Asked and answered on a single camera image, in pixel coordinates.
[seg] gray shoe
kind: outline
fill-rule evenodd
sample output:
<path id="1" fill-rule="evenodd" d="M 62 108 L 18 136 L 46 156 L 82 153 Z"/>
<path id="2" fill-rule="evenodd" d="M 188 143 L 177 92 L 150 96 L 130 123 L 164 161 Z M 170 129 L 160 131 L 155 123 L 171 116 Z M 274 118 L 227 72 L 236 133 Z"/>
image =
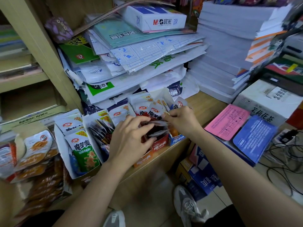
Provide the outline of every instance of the gray shoe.
<path id="1" fill-rule="evenodd" d="M 110 212 L 103 227 L 125 227 L 125 217 L 122 210 Z"/>
<path id="2" fill-rule="evenodd" d="M 189 191 L 179 185 L 174 191 L 174 206 L 177 214 L 181 217 L 184 227 L 191 227 L 191 222 L 204 223 L 208 218 L 208 211 L 199 212 L 197 204 Z"/>

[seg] green snack packet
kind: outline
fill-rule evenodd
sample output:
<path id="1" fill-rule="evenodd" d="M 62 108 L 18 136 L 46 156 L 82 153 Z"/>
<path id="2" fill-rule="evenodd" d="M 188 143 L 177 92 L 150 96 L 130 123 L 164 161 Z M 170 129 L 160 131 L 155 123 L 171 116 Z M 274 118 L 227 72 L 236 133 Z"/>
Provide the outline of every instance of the green snack packet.
<path id="1" fill-rule="evenodd" d="M 99 159 L 89 142 L 85 130 L 65 136 L 78 161 L 81 172 L 89 172 L 100 165 Z"/>

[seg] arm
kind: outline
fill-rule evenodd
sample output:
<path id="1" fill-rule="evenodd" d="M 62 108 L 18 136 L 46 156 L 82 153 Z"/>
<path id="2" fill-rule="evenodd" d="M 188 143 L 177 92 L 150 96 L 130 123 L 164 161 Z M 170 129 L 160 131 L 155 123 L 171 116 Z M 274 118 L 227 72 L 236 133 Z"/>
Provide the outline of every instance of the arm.
<path id="1" fill-rule="evenodd" d="M 110 144 L 109 159 L 83 193 L 58 219 L 53 227 L 100 227 L 107 206 L 126 171 L 151 147 L 156 138 L 141 143 L 153 124 L 138 128 L 145 116 L 128 116 L 116 127 Z"/>
<path id="2" fill-rule="evenodd" d="M 302 207 L 205 131 L 189 107 L 170 115 L 165 120 L 202 148 L 247 227 L 302 225 Z"/>

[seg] purple toy with eyes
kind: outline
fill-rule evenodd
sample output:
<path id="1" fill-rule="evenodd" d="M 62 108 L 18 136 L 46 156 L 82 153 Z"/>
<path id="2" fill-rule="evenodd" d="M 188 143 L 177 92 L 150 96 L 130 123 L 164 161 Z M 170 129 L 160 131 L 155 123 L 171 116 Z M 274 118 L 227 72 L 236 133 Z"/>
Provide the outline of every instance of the purple toy with eyes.
<path id="1" fill-rule="evenodd" d="M 48 19 L 44 27 L 51 34 L 53 40 L 58 44 L 65 43 L 74 36 L 73 31 L 62 17 L 52 17 Z"/>
<path id="2" fill-rule="evenodd" d="M 263 0 L 265 6 L 282 7 L 287 6 L 290 0 Z"/>
<path id="3" fill-rule="evenodd" d="M 261 2 L 261 0 L 238 0 L 238 3 L 240 5 L 249 5 L 249 6 L 257 5 L 260 2 Z"/>

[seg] person's left hand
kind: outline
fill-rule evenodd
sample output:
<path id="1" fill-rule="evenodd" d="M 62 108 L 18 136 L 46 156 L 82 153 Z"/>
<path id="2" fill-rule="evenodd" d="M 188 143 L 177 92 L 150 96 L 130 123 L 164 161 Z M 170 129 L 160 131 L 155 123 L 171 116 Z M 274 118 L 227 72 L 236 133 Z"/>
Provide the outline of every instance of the person's left hand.
<path id="1" fill-rule="evenodd" d="M 141 137 L 154 127 L 148 124 L 138 128 L 141 122 L 150 121 L 146 116 L 127 116 L 125 121 L 119 122 L 112 134 L 110 143 L 108 162 L 125 173 L 135 164 L 152 146 L 157 138 L 150 138 L 145 143 L 141 143 Z"/>

